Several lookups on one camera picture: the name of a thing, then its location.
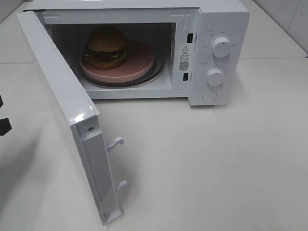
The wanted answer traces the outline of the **white microwave oven body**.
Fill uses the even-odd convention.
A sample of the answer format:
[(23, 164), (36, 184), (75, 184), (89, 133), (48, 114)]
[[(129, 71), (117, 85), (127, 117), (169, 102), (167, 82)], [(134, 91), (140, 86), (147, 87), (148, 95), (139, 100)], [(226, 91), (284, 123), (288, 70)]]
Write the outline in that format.
[[(26, 11), (42, 16), (46, 31), (91, 99), (187, 98), (191, 106), (227, 103), (250, 18), (238, 0), (35, 0), (22, 13)], [(88, 34), (102, 25), (151, 46), (155, 58), (165, 62), (161, 75), (132, 88), (103, 88), (87, 81), (80, 56)], [(224, 58), (211, 51), (211, 42), (220, 36), (232, 42)], [(182, 43), (192, 44), (190, 71), (178, 71)], [(212, 68), (225, 75), (216, 87), (206, 82)], [(209, 90), (218, 94), (213, 103), (202, 99)]]

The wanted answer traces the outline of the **round white door button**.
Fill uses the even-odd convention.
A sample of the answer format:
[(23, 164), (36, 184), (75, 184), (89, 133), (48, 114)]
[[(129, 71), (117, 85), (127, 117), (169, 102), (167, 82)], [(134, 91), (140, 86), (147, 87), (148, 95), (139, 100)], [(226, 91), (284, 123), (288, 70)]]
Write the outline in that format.
[(218, 94), (215, 91), (209, 90), (203, 94), (202, 99), (205, 102), (213, 103), (217, 100), (217, 97), (218, 97)]

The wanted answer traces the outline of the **white microwave door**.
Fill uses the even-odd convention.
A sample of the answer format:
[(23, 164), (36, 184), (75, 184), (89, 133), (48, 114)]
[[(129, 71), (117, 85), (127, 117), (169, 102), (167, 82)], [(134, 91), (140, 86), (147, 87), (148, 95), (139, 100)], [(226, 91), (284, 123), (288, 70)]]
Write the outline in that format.
[(34, 65), (51, 108), (73, 154), (83, 165), (103, 225), (122, 215), (121, 196), (127, 181), (114, 185), (108, 152), (123, 138), (105, 144), (96, 105), (45, 29), (41, 15), (33, 11), (17, 14)]

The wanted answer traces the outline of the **burger with sesame bun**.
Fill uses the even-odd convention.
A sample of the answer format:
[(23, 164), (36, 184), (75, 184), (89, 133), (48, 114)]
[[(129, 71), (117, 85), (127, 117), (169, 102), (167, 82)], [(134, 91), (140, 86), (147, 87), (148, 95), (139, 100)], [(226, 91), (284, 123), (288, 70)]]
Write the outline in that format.
[(114, 69), (122, 65), (126, 56), (126, 36), (116, 27), (103, 25), (89, 34), (83, 58), (93, 68)]

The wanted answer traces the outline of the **lower white timer knob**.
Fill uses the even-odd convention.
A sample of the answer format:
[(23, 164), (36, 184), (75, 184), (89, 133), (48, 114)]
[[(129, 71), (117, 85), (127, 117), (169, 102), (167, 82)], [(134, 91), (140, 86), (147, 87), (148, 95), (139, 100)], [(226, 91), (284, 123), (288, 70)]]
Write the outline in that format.
[(216, 87), (223, 83), (224, 72), (220, 68), (212, 68), (206, 73), (206, 82), (208, 85)]

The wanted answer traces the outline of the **glass microwave turntable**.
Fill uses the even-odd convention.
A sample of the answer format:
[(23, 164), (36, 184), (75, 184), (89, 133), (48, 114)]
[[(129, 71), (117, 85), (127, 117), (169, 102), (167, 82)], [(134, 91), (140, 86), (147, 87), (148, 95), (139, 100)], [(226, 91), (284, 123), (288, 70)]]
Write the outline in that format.
[(84, 78), (87, 81), (89, 81), (92, 84), (97, 85), (99, 87), (115, 88), (115, 89), (132, 88), (132, 87), (135, 87), (135, 86), (141, 86), (142, 84), (147, 84), (147, 83), (155, 80), (156, 78), (158, 78), (161, 75), (161, 73), (163, 72), (164, 65), (165, 65), (165, 62), (162, 58), (155, 58), (153, 66), (144, 76), (142, 76), (142, 77), (140, 77), (136, 80), (126, 82), (126, 83), (99, 82), (98, 80), (91, 78), (88, 74), (86, 74), (86, 72), (84, 70), (82, 72), (83, 72)]

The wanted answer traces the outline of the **upper white power knob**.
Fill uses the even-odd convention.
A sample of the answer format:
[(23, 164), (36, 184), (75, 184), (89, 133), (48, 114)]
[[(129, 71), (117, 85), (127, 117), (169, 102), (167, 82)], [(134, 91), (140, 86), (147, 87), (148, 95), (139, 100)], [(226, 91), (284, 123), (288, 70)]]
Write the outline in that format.
[(232, 42), (227, 36), (220, 36), (211, 42), (211, 51), (215, 57), (224, 58), (231, 52)]

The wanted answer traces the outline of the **white warning label sticker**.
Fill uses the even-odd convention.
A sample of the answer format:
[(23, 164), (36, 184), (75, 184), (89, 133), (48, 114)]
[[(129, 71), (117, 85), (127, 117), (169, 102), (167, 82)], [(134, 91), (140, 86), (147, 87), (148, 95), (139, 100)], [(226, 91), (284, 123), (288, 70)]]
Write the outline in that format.
[(178, 71), (190, 71), (192, 51), (191, 43), (182, 43), (178, 46)]

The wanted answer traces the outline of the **pink round plate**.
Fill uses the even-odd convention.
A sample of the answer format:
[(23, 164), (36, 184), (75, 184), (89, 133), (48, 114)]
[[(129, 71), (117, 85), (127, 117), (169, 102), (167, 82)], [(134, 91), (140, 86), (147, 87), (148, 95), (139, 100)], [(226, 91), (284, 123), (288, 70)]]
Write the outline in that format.
[(99, 70), (89, 65), (84, 57), (80, 58), (80, 65), (85, 74), (91, 79), (103, 83), (126, 83), (141, 78), (150, 71), (154, 64), (153, 49), (140, 41), (127, 41), (127, 56), (123, 63), (113, 69)]

